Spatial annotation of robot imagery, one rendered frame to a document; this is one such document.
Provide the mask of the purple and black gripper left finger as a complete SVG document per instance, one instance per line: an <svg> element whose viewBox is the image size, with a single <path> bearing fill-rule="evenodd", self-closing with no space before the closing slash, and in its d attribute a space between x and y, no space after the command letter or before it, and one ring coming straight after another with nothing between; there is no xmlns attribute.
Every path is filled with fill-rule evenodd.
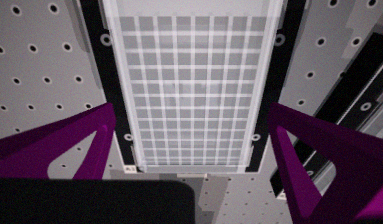
<svg viewBox="0 0 383 224"><path fill-rule="evenodd" d="M97 132L72 179L102 179L116 117L111 102L0 139L0 178L49 178L50 163Z"/></svg>

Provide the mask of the grey flat base plate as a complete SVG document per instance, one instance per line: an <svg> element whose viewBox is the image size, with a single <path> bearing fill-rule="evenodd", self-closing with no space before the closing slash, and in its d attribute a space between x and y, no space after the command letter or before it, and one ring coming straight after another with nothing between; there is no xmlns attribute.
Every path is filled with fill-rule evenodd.
<svg viewBox="0 0 383 224"><path fill-rule="evenodd" d="M383 0L309 0L281 103L315 117L371 35ZM104 104L76 0L0 0L0 139ZM48 167L72 179L97 130ZM270 179L269 140L259 174L125 174L115 139L102 179L175 180L195 193L195 224L293 224Z"/></svg>

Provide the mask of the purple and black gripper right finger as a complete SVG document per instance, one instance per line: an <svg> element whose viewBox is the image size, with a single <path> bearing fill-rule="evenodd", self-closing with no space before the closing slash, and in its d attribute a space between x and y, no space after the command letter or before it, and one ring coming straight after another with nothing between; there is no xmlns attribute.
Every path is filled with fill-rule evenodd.
<svg viewBox="0 0 383 224"><path fill-rule="evenodd" d="M324 121L277 102L267 117L293 224L353 224L383 219L383 139ZM330 160L336 176L322 196L287 131Z"/></svg>

